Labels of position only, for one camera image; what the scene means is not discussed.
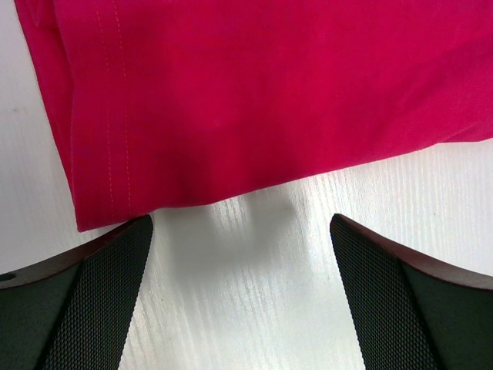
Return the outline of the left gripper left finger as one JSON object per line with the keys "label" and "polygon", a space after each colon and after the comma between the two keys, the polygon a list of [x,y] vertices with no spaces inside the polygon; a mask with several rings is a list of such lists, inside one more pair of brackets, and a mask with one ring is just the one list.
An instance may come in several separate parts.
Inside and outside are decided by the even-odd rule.
{"label": "left gripper left finger", "polygon": [[1,276],[3,369],[117,369],[153,235],[149,215]]}

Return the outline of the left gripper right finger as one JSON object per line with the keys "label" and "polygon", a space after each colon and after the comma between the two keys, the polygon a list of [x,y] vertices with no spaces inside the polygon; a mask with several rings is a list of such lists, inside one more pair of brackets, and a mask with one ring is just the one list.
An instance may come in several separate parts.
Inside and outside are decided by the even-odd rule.
{"label": "left gripper right finger", "polygon": [[492,278],[342,214],[330,236],[367,369],[490,369]]}

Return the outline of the magenta t shirt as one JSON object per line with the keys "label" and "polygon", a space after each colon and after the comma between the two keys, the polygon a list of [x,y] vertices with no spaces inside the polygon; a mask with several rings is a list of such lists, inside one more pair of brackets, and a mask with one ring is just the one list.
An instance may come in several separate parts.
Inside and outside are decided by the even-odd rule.
{"label": "magenta t shirt", "polygon": [[18,1],[80,231],[492,136],[490,1]]}

